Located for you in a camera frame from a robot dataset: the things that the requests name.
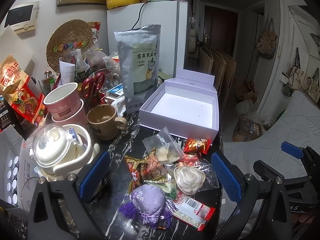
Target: blue gripper pad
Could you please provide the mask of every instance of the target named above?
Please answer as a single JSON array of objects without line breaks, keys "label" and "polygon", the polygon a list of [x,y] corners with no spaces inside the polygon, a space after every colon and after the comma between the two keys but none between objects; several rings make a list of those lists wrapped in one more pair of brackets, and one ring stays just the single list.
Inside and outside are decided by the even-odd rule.
[{"label": "blue gripper pad", "polygon": [[297,159],[302,159],[303,158],[303,151],[302,149],[296,147],[295,145],[288,143],[288,142],[283,142],[281,144],[281,150],[284,151],[287,154],[290,154],[291,156],[297,158]]},{"label": "blue gripper pad", "polygon": [[99,186],[99,183],[101,182],[103,176],[106,174],[109,168],[109,152],[105,151],[100,156],[97,155],[96,158],[92,161],[93,163],[87,164],[82,168],[84,169],[84,171],[86,169],[89,169],[87,175],[82,180],[78,190],[78,195],[84,202],[91,200],[93,194]]},{"label": "blue gripper pad", "polygon": [[239,204],[242,198],[241,185],[217,153],[212,154],[211,165],[230,200]]}]

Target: clear dome lid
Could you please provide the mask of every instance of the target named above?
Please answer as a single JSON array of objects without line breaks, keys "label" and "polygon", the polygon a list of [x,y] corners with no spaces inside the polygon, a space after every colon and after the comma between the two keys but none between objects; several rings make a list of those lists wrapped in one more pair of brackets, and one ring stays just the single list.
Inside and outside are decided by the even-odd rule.
[{"label": "clear dome lid", "polygon": [[61,125],[39,127],[32,142],[34,159],[40,166],[52,165],[65,155],[70,141],[70,133]]}]

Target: door frame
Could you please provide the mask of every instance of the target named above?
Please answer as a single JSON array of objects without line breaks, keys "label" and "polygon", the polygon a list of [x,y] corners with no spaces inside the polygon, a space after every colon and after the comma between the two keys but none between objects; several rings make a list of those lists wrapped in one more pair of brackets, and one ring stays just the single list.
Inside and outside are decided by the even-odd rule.
[{"label": "door frame", "polygon": [[291,44],[290,40],[292,39],[292,35],[290,34],[290,14],[288,0],[279,1],[281,20],[278,47],[275,53],[276,59],[273,64],[268,85],[257,109],[257,113],[260,116],[264,116],[267,113],[269,105],[271,105],[273,100],[273,96],[276,93],[281,73],[286,68],[290,57],[291,46],[289,44]]},{"label": "door frame", "polygon": [[241,22],[241,11],[234,9],[234,8],[230,8],[230,7],[226,7],[226,6],[222,6],[222,5],[218,5],[218,4],[214,4],[214,3],[208,3],[208,2],[202,2],[202,6],[203,6],[203,14],[202,14],[202,24],[201,24],[201,30],[200,30],[200,37],[201,40],[203,42],[203,34],[204,34],[204,17],[205,17],[205,6],[211,6],[211,7],[216,7],[216,8],[220,8],[220,9],[224,9],[227,11],[231,11],[231,12],[235,12],[238,14],[238,19],[237,19],[237,32],[236,32],[236,40],[235,40],[235,47],[233,49],[233,53],[232,53],[232,57],[235,58],[236,53],[237,53],[237,48],[238,48],[238,42],[239,42],[239,32],[240,32],[240,22]]}]

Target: scissors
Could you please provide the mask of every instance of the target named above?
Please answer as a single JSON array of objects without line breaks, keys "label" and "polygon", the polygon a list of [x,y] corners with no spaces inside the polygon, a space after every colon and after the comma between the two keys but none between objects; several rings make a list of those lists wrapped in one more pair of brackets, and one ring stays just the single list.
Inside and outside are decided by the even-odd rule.
[{"label": "scissors", "polygon": [[101,71],[96,73],[95,77],[88,77],[84,80],[81,86],[81,94],[85,99],[91,100],[92,97],[95,97],[99,90],[102,88],[103,83],[106,77],[105,74]]}]

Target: metal screw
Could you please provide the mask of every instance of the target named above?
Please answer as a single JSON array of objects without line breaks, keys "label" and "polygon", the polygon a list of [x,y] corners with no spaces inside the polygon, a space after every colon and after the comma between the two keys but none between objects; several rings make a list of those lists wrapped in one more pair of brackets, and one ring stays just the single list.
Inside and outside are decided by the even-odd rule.
[{"label": "metal screw", "polygon": [[249,180],[249,181],[253,180],[253,175],[252,174],[246,174],[244,177],[245,177],[246,180]]},{"label": "metal screw", "polygon": [[69,174],[68,177],[67,177],[67,179],[70,180],[70,181],[72,181],[72,180],[76,179],[76,177],[77,177],[76,174]]},{"label": "metal screw", "polygon": [[46,180],[47,180],[46,178],[40,178],[40,179],[38,179],[38,183],[44,184],[44,182],[45,182]]},{"label": "metal screw", "polygon": [[277,184],[281,184],[281,183],[282,183],[282,179],[279,178],[279,177],[276,177],[276,183],[277,183]]}]

